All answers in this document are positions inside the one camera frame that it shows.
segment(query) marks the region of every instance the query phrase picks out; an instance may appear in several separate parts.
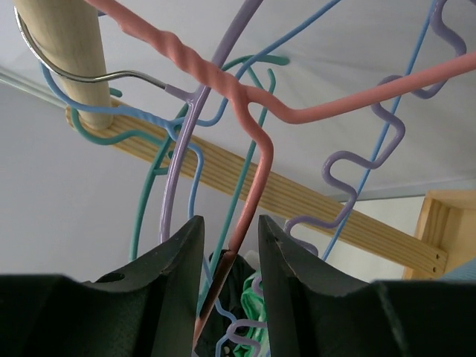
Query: screw hole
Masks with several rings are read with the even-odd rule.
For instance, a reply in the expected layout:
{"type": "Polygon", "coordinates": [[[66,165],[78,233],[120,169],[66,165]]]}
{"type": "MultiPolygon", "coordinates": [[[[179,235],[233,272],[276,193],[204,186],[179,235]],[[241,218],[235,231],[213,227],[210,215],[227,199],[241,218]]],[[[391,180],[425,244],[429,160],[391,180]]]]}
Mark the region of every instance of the screw hole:
{"type": "Polygon", "coordinates": [[[109,273],[101,277],[96,283],[113,283],[115,281],[122,280],[126,275],[121,273],[109,273]]]}

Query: silver hanger hook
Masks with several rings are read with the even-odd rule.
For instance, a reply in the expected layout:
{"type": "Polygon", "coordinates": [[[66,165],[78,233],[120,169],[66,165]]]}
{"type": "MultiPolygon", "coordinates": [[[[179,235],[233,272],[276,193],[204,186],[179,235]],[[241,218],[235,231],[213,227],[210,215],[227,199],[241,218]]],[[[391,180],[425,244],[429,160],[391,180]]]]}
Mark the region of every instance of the silver hanger hook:
{"type": "Polygon", "coordinates": [[[108,73],[108,74],[104,74],[102,76],[96,76],[96,77],[84,77],[84,76],[79,76],[77,74],[72,74],[67,71],[64,71],[63,69],[61,69],[60,67],[52,63],[52,61],[50,61],[45,56],[45,54],[36,44],[35,39],[33,38],[30,31],[28,30],[28,26],[23,21],[17,8],[14,7],[14,9],[15,9],[16,24],[18,25],[18,29],[20,30],[20,33],[22,34],[23,40],[27,44],[30,51],[47,69],[58,74],[59,76],[67,78],[69,80],[73,80],[75,82],[81,82],[81,83],[99,83],[99,82],[106,82],[110,80],[117,80],[124,77],[134,77],[140,80],[145,80],[146,82],[156,87],[159,87],[160,89],[166,88],[167,86],[166,83],[139,71],[116,71],[116,72],[112,72],[112,73],[108,73]]]}

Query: green fabric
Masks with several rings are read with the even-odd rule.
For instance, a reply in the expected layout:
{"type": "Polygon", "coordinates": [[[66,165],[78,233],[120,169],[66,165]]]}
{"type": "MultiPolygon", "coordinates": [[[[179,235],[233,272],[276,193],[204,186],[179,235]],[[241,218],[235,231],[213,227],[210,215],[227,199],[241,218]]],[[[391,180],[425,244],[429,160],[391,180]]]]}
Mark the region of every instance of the green fabric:
{"type": "MultiPolygon", "coordinates": [[[[251,275],[243,283],[243,293],[241,295],[241,305],[245,310],[246,317],[250,320],[266,322],[265,302],[263,298],[259,297],[253,292],[251,284],[255,277],[259,277],[260,272],[257,271],[251,275]]],[[[247,338],[258,341],[261,345],[259,357],[265,357],[269,350],[269,339],[267,329],[250,328],[246,334],[247,338]]],[[[238,357],[251,357],[253,354],[253,347],[239,344],[234,348],[234,355],[238,357]]]]}

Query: white wall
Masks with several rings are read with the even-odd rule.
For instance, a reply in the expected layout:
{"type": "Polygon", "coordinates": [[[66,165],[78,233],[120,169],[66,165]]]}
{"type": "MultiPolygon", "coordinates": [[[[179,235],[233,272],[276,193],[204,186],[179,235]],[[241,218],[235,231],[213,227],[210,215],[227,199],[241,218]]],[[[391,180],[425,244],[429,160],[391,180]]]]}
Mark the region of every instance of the white wall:
{"type": "MultiPolygon", "coordinates": [[[[93,280],[126,264],[149,165],[87,142],[65,122],[63,110],[2,84],[0,110],[0,274],[62,272],[93,280]]],[[[165,177],[158,177],[154,185],[141,253],[158,241],[164,183],[165,177]]],[[[186,222],[190,183],[180,179],[173,231],[186,222]]],[[[207,254],[218,240],[229,201],[199,187],[196,214],[205,217],[207,254]]],[[[236,212],[241,209],[239,202],[236,212]]],[[[256,220],[249,232],[243,253],[257,250],[256,220]]]]}
{"type": "MultiPolygon", "coordinates": [[[[355,209],[413,236],[422,203],[423,197],[382,199],[357,202],[355,209]]],[[[317,246],[320,255],[324,253],[331,239],[303,225],[293,227],[291,233],[294,237],[317,246]]],[[[404,269],[399,264],[362,251],[342,241],[337,241],[327,262],[364,281],[399,279],[402,277],[404,269]]]]}

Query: ceiling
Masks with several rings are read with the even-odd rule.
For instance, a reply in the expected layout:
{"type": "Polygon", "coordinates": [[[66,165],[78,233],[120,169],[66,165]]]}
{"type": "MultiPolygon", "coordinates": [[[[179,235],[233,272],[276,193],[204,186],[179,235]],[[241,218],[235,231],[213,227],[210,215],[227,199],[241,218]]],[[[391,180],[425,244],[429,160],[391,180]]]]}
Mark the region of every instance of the ceiling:
{"type": "MultiPolygon", "coordinates": [[[[231,0],[121,2],[156,27],[175,32],[205,59],[212,57],[242,4],[231,0]]],[[[325,3],[264,1],[229,59],[260,51],[325,3]]],[[[431,3],[432,0],[342,0],[274,52],[291,60],[286,67],[272,67],[277,78],[275,95],[288,106],[303,108],[367,89],[390,74],[403,74],[431,3]]],[[[0,0],[0,9],[0,66],[44,85],[36,60],[16,29],[12,2],[0,0]]],[[[465,39],[469,51],[476,50],[476,7],[469,0],[449,0],[443,18],[465,39]]],[[[105,16],[100,23],[109,71],[135,69],[194,90],[197,83],[193,78],[147,44],[125,35],[105,16]]],[[[430,29],[415,70],[449,60],[453,55],[452,48],[430,29]]],[[[266,87],[267,65],[254,68],[266,87]]],[[[247,77],[243,82],[251,84],[247,77]]],[[[174,118],[181,107],[179,100],[139,80],[118,80],[112,86],[123,91],[123,100],[128,104],[164,118],[174,118]]],[[[475,179],[475,97],[476,73],[449,81],[432,100],[404,96],[397,115],[404,121],[407,134],[387,163],[370,175],[367,189],[400,189],[404,193],[437,182],[475,179]]],[[[219,101],[220,97],[212,93],[202,118],[212,118],[219,101]]],[[[257,106],[252,107],[256,118],[259,111],[257,106]]],[[[58,125],[67,124],[59,120],[58,125]]],[[[338,194],[321,178],[327,156],[339,150],[370,156],[382,125],[368,108],[300,126],[290,126],[268,114],[264,128],[274,141],[273,171],[325,194],[338,194]]],[[[250,142],[230,108],[216,126],[196,128],[195,134],[242,156],[250,142]]],[[[342,162],[332,169],[335,176],[353,185],[358,184],[361,172],[360,167],[342,162]]]]}

